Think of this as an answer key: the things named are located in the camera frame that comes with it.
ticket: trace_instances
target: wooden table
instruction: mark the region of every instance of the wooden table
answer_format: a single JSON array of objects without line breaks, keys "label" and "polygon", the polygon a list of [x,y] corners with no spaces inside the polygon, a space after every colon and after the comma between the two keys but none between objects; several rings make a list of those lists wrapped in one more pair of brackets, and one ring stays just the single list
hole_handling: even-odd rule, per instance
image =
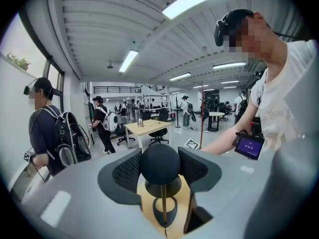
[{"label": "wooden table", "polygon": [[[225,113],[219,113],[219,112],[209,112],[209,119],[208,119],[208,128],[207,130],[210,131],[210,132],[217,132],[218,131],[218,127],[219,127],[219,116],[223,116],[225,115]],[[214,127],[211,127],[211,123],[212,123],[212,119],[213,119],[213,116],[216,116],[217,117],[217,127],[214,128]]]},{"label": "wooden table", "polygon": [[133,134],[136,135],[139,141],[139,147],[142,149],[142,153],[144,152],[144,148],[142,145],[142,136],[145,134],[153,133],[158,130],[167,128],[168,134],[169,134],[169,145],[171,146],[171,131],[170,131],[170,123],[164,122],[164,121],[158,121],[154,119],[148,119],[143,121],[144,126],[138,126],[137,122],[136,123],[131,123],[131,124],[126,124],[124,125],[125,127],[125,132],[126,132],[126,137],[128,139],[128,146],[130,146],[130,140],[129,140],[129,131],[131,131]]}]

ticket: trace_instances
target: white floor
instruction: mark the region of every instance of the white floor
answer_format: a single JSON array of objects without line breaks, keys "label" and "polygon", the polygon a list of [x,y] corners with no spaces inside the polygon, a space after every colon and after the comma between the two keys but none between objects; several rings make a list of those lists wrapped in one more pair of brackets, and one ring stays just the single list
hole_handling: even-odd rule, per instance
[{"label": "white floor", "polygon": [[[171,128],[171,132],[172,132],[172,147],[177,151],[178,147],[180,146],[184,146],[184,144],[187,142],[188,139],[193,139],[196,142],[200,142],[200,126],[201,126],[201,120],[197,117],[198,115],[196,115],[196,122],[193,122],[191,120],[190,125],[192,126],[193,129],[197,129],[198,131],[195,130],[185,130],[182,127],[182,114],[179,113],[178,117],[179,117],[179,121],[178,124],[179,126],[181,126],[180,128],[175,128],[175,126],[177,125],[177,122],[174,121],[172,122],[172,128]],[[223,121],[221,120],[219,122],[219,131],[218,132],[209,132],[209,133],[203,133],[203,141],[202,141],[202,147],[207,146],[208,144],[210,144],[211,142],[213,142],[215,139],[217,139],[223,132],[225,132],[226,129],[232,127],[234,125],[234,113],[232,113],[232,115],[228,115],[226,116],[228,118],[227,121]],[[206,129],[208,127],[208,119],[206,119],[204,121],[204,129]],[[151,143],[150,141],[151,137],[149,135],[145,135],[143,136],[143,147],[146,149],[147,146]],[[168,140],[168,134],[164,136],[164,139]],[[100,157],[103,156],[103,150],[104,150],[104,146],[101,142],[101,140],[97,137],[95,138],[96,144],[95,146],[91,147],[91,154],[92,154],[92,158],[96,158],[96,157]],[[120,152],[120,151],[125,151],[128,149],[128,145],[125,141],[120,143],[120,146],[117,146],[118,143],[118,139],[113,139],[112,141],[113,147],[115,149],[116,152]],[[138,148],[139,144],[137,141],[137,138],[135,141],[130,140],[131,143],[131,147],[132,148]],[[234,151],[230,151],[228,154],[235,154]]]}]

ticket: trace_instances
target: pants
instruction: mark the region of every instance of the pants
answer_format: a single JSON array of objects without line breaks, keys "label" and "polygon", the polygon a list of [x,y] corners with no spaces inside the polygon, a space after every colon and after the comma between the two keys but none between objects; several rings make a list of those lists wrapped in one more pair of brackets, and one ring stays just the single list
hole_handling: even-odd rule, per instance
[{"label": "pants", "polygon": [[190,118],[190,115],[185,113],[183,115],[183,126],[189,126],[189,118]]},{"label": "pants", "polygon": [[[214,112],[216,112],[216,111],[217,111],[217,108],[214,108]],[[216,116],[213,117],[213,120],[214,120],[214,122],[216,122]]]},{"label": "pants", "polygon": [[100,135],[100,139],[102,140],[104,144],[104,148],[105,148],[104,151],[109,150],[111,153],[115,153],[114,147],[110,140],[110,135],[111,135],[110,131],[105,131],[104,134]]}]

